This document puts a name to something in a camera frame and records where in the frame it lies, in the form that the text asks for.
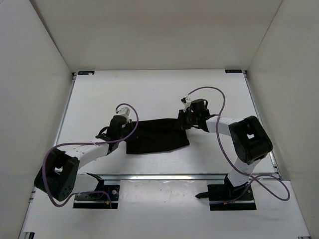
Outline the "black skirt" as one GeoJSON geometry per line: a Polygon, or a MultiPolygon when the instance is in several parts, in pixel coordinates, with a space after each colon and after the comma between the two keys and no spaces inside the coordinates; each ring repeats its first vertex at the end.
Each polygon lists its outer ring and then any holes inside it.
{"type": "Polygon", "coordinates": [[[139,122],[138,137],[126,141],[126,154],[150,154],[174,151],[190,145],[186,130],[174,129],[176,119],[139,122]]]}

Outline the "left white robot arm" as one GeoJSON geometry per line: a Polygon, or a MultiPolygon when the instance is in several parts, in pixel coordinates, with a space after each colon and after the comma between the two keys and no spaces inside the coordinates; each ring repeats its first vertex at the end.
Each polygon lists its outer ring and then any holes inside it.
{"type": "Polygon", "coordinates": [[[53,147],[35,177],[35,188],[46,193],[56,207],[64,206],[73,195],[109,198],[101,177],[93,173],[79,174],[78,170],[114,152],[121,141],[135,132],[138,124],[124,115],[113,116],[109,126],[102,128],[92,141],[53,147]]]}

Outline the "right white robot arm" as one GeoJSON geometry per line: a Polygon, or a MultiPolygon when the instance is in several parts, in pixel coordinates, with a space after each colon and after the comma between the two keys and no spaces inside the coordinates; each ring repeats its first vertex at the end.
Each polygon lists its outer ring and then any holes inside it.
{"type": "Polygon", "coordinates": [[[234,168],[224,178],[222,192],[228,199],[236,199],[246,187],[256,165],[272,151],[273,145],[256,116],[243,119],[210,114],[208,101],[182,98],[184,109],[179,110],[177,127],[196,128],[208,133],[231,137],[237,155],[234,168]]]}

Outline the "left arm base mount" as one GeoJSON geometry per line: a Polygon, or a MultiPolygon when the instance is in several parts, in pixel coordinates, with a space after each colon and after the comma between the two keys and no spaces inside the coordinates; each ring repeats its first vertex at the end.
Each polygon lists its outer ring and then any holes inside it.
{"type": "Polygon", "coordinates": [[[107,181],[92,173],[77,175],[73,188],[75,209],[112,209],[118,208],[120,182],[107,181]]]}

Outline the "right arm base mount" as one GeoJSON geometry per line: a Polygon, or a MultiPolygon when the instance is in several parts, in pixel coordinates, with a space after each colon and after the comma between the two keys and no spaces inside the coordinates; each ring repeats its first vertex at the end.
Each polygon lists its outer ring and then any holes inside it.
{"type": "Polygon", "coordinates": [[[209,199],[210,211],[253,211],[257,210],[252,187],[248,182],[234,187],[228,177],[223,184],[208,184],[207,191],[195,196],[209,199]]]}

